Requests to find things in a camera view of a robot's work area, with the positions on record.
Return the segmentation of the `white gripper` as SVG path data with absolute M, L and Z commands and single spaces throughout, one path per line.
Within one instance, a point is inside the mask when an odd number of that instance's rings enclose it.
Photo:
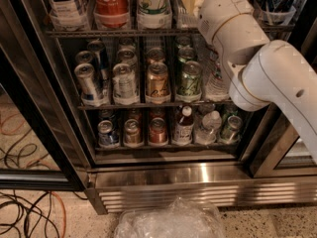
M 213 44 L 216 33 L 223 26 L 234 18 L 241 18 L 243 15 L 252 16 L 254 11 L 248 0 L 181 1 L 189 15 L 197 17 L 199 12 L 197 29 L 209 45 Z

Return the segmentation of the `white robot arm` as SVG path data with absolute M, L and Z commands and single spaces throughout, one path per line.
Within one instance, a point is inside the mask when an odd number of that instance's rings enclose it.
M 218 53 L 234 103 L 245 111 L 274 103 L 317 160 L 317 74 L 302 54 L 286 41 L 270 40 L 248 0 L 181 1 Z

